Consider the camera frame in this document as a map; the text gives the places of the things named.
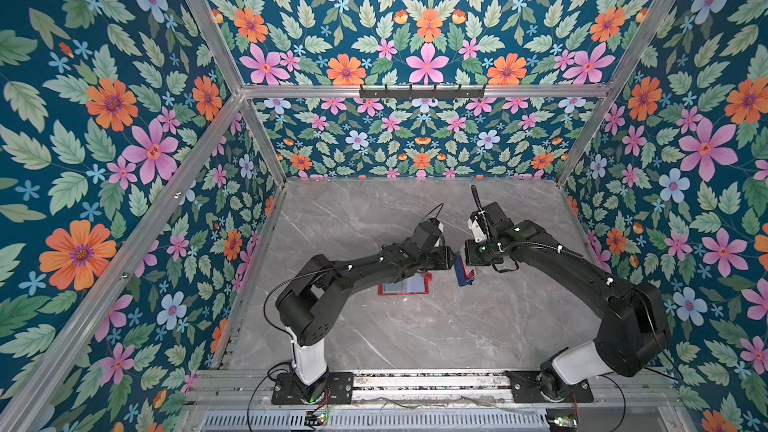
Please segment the floral wallpaper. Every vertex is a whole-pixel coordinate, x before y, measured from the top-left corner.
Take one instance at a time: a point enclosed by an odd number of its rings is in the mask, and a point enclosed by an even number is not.
[[[603,267],[662,291],[707,432],[768,427],[766,8],[678,0],[566,185]]]
[[[0,13],[2,408],[228,93],[182,0],[0,0]],[[37,430],[170,429],[273,187],[241,118],[221,140]]]

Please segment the marble floor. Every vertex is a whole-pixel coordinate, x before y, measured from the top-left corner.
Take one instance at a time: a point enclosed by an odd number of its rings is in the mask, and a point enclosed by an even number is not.
[[[566,247],[585,254],[584,237],[561,191],[549,180],[334,180],[290,182],[243,327],[225,367],[266,369],[290,360],[286,336],[262,316],[266,293],[323,253],[330,260],[373,254],[409,236],[440,202],[447,244],[470,238],[475,210],[470,185],[483,203],[498,202],[513,221],[533,220]],[[599,320],[544,273],[521,264],[499,274],[478,268],[459,287],[453,270],[433,272],[428,295],[382,297],[370,288],[350,298],[326,337],[333,369],[537,368],[566,346],[594,338]],[[278,322],[275,293],[267,313]]]

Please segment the aluminum rail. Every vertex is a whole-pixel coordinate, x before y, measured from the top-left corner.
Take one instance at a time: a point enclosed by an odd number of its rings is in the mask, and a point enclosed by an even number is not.
[[[610,81],[608,82],[608,95],[594,108],[589,120],[587,120],[587,123],[585,123],[584,127],[581,129],[579,137],[568,152],[568,158],[565,159],[565,164],[563,164],[558,176],[555,178],[558,184],[564,184],[564,182],[568,180],[568,177],[576,167],[576,164],[581,160],[581,156],[587,150],[592,137],[594,137],[594,134],[600,129],[605,114],[608,113],[612,105],[616,102],[621,90],[624,88],[624,84],[627,83],[632,76],[632,72],[634,72],[635,67],[638,66],[640,58],[645,53],[650,42],[656,36],[662,22],[664,22],[664,19],[667,17],[667,14],[670,12],[676,1],[677,0],[654,0],[650,3],[650,7],[648,7],[648,15],[646,15],[645,20],[643,20],[643,23],[638,27],[638,32],[632,38],[629,47],[621,56],[619,64],[610,76]]]

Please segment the wire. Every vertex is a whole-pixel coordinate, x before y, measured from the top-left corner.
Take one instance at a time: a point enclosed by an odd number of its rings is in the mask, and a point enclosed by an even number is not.
[[[610,429],[608,432],[616,432],[619,427],[624,423],[624,416],[627,415],[627,398],[624,396],[624,391],[619,387],[619,384],[616,383],[616,380],[613,380],[607,375],[601,375],[600,377],[605,377],[606,379],[609,379],[611,382],[614,383],[617,389],[619,389],[619,392],[621,392],[621,399],[624,402],[624,409],[621,411],[621,419],[619,420],[619,423],[616,427]]]

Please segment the aluminum frame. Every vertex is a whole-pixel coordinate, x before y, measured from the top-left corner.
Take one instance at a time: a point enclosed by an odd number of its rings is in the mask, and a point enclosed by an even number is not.
[[[129,277],[144,260],[152,241],[162,232],[176,209],[179,197],[192,185],[242,105],[243,99],[240,96],[231,97],[208,125],[187,158],[130,233],[125,245],[118,250],[63,329],[56,334],[56,339],[24,386],[5,406],[0,414],[0,430],[27,432],[34,426],[74,363],[80,359],[80,353],[73,351],[83,350],[91,342],[96,328],[110,312]]]
[[[610,76],[608,82],[608,96],[600,101],[600,103],[594,108],[587,123],[581,129],[579,137],[568,151],[568,158],[565,159],[565,164],[558,172],[555,180],[558,184],[564,184],[571,173],[573,172],[576,164],[584,153],[587,151],[594,134],[600,129],[600,125],[603,123],[605,114],[608,113],[613,104],[616,103],[616,99],[619,97],[621,90],[624,88],[624,84],[627,83],[632,76],[635,68],[640,62],[640,58],[645,53],[645,50],[650,45],[650,42],[656,36],[661,24],[667,17],[667,14],[672,10],[672,6],[675,5],[677,0],[653,0],[648,7],[648,15],[646,15],[643,23],[638,27],[638,32],[632,38],[629,47],[621,56],[619,64],[616,65],[616,69]]]

